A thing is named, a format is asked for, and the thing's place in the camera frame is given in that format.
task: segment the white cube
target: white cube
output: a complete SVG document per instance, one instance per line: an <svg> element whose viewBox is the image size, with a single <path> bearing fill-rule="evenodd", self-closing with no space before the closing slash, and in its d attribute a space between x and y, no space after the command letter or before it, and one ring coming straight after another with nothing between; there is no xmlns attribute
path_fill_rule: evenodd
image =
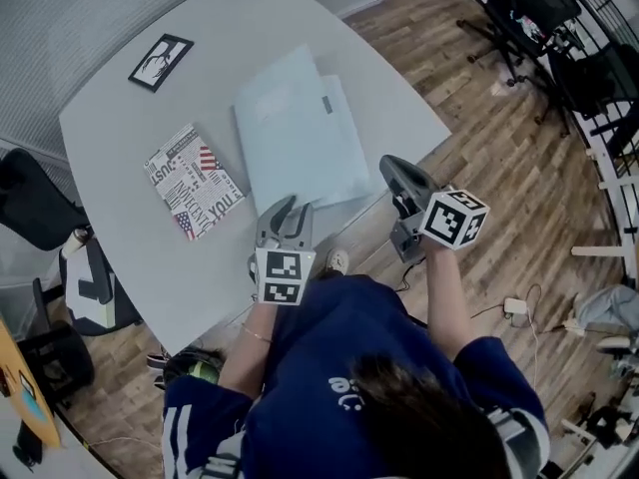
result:
<svg viewBox="0 0 639 479"><path fill-rule="evenodd" d="M419 232L458 250L477 239L490 208L466 190L430 197Z"/></svg>
<svg viewBox="0 0 639 479"><path fill-rule="evenodd" d="M256 248L258 301L299 305L315 258L312 250Z"/></svg>

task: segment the newspaper print book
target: newspaper print book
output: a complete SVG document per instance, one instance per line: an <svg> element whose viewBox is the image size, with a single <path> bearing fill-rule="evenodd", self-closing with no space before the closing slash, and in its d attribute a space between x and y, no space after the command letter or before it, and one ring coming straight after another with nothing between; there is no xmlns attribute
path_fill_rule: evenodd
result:
<svg viewBox="0 0 639 479"><path fill-rule="evenodd" d="M244 198L192 125L165 144L144 168L189 241L210 231Z"/></svg>

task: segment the bracelet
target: bracelet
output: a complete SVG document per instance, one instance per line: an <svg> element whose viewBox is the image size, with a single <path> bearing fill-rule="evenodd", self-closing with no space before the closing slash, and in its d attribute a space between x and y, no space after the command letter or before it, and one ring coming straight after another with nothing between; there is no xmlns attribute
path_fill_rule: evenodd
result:
<svg viewBox="0 0 639 479"><path fill-rule="evenodd" d="M259 340L263 340L264 342L267 342L268 344L271 344L272 341L270 339L267 339L266 337L262 337L261 335L250 331L245 324L242 323L242 330L245 331L247 334L252 335L253 337L259 339Z"/></svg>

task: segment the blue shirt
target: blue shirt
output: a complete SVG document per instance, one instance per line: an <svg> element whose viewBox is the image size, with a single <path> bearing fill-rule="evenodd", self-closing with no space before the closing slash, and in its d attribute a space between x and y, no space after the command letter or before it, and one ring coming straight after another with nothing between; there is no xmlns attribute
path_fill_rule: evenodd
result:
<svg viewBox="0 0 639 479"><path fill-rule="evenodd" d="M167 477L186 477L224 456L228 442L221 442L242 429L248 478L392 475L366 438L365 406L350 379L351 366L367 354L429 372L450 395L480 408L521 408L544 421L537 395L499 339L474 340L452 363L407 317L392 289L368 277L338 277L310 283L300 307L280 307L264 394L253 409L249 397L199 378L170 384Z"/></svg>

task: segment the orange table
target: orange table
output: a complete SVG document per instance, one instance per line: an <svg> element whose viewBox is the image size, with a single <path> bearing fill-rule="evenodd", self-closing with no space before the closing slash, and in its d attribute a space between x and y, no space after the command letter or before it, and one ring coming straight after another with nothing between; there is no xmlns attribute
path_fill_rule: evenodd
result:
<svg viewBox="0 0 639 479"><path fill-rule="evenodd" d="M53 413L18 344L0 318L0 369L9 387L9 400L24 423L45 445L60 447Z"/></svg>

